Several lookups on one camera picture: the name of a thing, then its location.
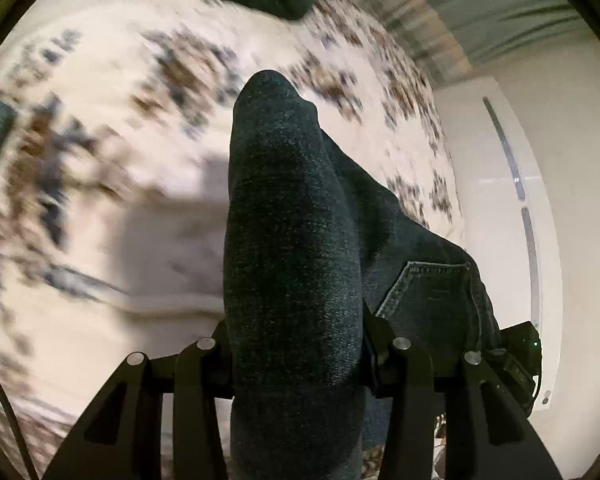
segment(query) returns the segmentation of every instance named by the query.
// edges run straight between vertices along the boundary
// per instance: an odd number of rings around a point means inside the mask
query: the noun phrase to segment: patterned rug
[[[180,352],[222,316],[232,106],[263,69],[462,245],[430,85],[349,0],[295,23],[221,0],[38,0],[0,48],[18,113],[0,156],[0,380],[40,471],[128,353]]]

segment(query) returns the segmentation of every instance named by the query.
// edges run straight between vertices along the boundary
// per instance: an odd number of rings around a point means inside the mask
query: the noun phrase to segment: black metal frame
[[[535,384],[506,349],[449,361],[396,337],[366,307],[364,327],[366,385],[375,397],[394,399],[379,480],[429,480],[436,394],[446,404],[448,480],[490,480],[495,474],[499,480],[560,479],[523,409]],[[507,330],[518,336],[513,346],[537,335],[530,324]],[[531,354],[527,361],[534,359]],[[525,393],[515,398],[506,377]],[[129,355],[76,422],[43,480],[159,480],[162,396],[169,393],[175,479],[227,480],[214,400],[233,397],[224,321],[212,338],[178,355]],[[20,480],[5,460],[0,450],[0,480]]]

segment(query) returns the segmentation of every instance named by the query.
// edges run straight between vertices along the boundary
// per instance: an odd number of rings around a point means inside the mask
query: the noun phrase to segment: jeans pocket
[[[397,335],[415,338],[429,351],[458,357],[480,339],[480,316],[471,293],[468,264],[408,262],[376,316]]]

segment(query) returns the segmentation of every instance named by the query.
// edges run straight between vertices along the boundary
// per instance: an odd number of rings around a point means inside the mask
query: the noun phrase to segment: black device
[[[366,385],[374,396],[394,399],[379,480],[430,479],[435,399],[441,394],[448,480],[560,479],[526,420],[541,365],[530,322],[502,331],[507,348],[466,352],[456,361],[396,335],[366,307],[364,328]],[[233,397],[224,321],[211,338],[180,354],[130,354],[80,416],[43,480],[159,480],[164,394],[174,394],[175,479],[227,480],[214,401]],[[13,413],[10,406],[5,410]],[[19,428],[13,431],[22,436]],[[21,478],[0,449],[0,480]]]

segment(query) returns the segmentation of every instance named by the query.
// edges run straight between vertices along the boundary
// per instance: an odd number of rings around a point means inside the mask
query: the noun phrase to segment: jeans
[[[365,393],[362,309],[430,351],[497,348],[477,266],[403,214],[320,129],[313,104],[259,72],[234,107],[224,304],[242,480],[360,477],[391,400]]]

